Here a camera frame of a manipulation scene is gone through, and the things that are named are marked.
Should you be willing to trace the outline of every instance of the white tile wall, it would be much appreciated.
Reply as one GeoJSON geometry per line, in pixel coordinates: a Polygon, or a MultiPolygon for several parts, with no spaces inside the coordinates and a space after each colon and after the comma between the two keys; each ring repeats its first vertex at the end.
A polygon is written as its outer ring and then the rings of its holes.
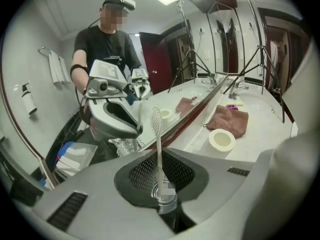
{"type": "MultiPolygon", "coordinates": [[[[72,84],[60,87],[53,85],[49,60],[38,52],[43,46],[61,55],[60,41],[34,5],[28,3],[13,18],[5,35],[2,73],[7,99],[16,121],[35,149],[46,157],[57,135],[78,106],[72,84]],[[25,83],[29,83],[28,90],[38,108],[33,118],[29,118],[22,103],[22,85],[25,83]]],[[[9,127],[10,121],[3,106],[0,121],[8,138],[3,145],[19,165],[31,173],[39,166],[38,161],[14,129],[9,127]]]]}

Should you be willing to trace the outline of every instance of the soap dispenser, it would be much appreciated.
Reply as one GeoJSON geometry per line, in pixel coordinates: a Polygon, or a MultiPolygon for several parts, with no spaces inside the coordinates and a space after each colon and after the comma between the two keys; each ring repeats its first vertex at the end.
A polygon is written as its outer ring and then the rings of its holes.
{"type": "Polygon", "coordinates": [[[35,105],[35,101],[31,95],[31,92],[28,91],[28,89],[27,89],[28,84],[29,83],[22,85],[22,100],[23,100],[25,109],[30,117],[34,112],[37,111],[37,107],[35,105]]]}

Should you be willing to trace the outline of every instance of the white towel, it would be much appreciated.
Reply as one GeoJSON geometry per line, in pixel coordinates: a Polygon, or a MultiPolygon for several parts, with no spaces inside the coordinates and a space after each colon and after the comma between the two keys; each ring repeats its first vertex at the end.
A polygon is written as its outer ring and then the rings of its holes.
{"type": "Polygon", "coordinates": [[[50,51],[51,57],[52,57],[52,62],[55,70],[56,77],[58,78],[58,81],[60,83],[64,83],[64,74],[62,72],[61,64],[58,55],[54,51],[50,51]]]}
{"type": "Polygon", "coordinates": [[[51,53],[49,53],[49,65],[50,65],[50,73],[51,73],[52,82],[54,84],[58,83],[59,80],[58,80],[58,77],[57,77],[57,74],[56,74],[56,70],[55,70],[55,66],[54,66],[53,60],[52,60],[51,53]]]}
{"type": "Polygon", "coordinates": [[[64,79],[67,83],[70,83],[71,80],[70,80],[70,76],[68,74],[68,71],[67,71],[67,68],[66,68],[66,63],[65,63],[65,60],[64,58],[60,57],[59,56],[59,60],[60,60],[60,65],[61,65],[61,68],[62,68],[62,72],[63,72],[63,76],[64,76],[64,79]]]}

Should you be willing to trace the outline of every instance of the bathroom sink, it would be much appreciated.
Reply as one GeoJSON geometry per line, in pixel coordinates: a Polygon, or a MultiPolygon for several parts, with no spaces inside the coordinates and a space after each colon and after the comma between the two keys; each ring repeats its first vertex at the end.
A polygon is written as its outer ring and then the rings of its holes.
{"type": "Polygon", "coordinates": [[[237,102],[242,102],[244,106],[256,111],[274,112],[273,106],[264,98],[263,95],[253,93],[239,93],[237,102]]]}

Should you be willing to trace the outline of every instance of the round container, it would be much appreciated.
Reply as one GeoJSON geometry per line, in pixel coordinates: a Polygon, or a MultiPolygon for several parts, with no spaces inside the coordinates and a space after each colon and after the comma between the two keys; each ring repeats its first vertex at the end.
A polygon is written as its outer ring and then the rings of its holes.
{"type": "MultiPolygon", "coordinates": [[[[163,181],[163,185],[169,187],[171,186],[170,182],[167,179],[163,181]]],[[[170,192],[171,194],[161,196],[158,183],[156,183],[153,187],[151,196],[158,200],[159,215],[172,230],[175,230],[175,224],[177,219],[178,195],[174,188],[170,189],[170,192]]]]}
{"type": "Polygon", "coordinates": [[[215,129],[209,134],[209,143],[218,155],[228,155],[235,147],[236,139],[231,132],[215,129]]]}
{"type": "Polygon", "coordinates": [[[174,113],[169,109],[161,109],[160,112],[162,116],[162,130],[165,131],[172,126],[175,116],[174,113]]]}

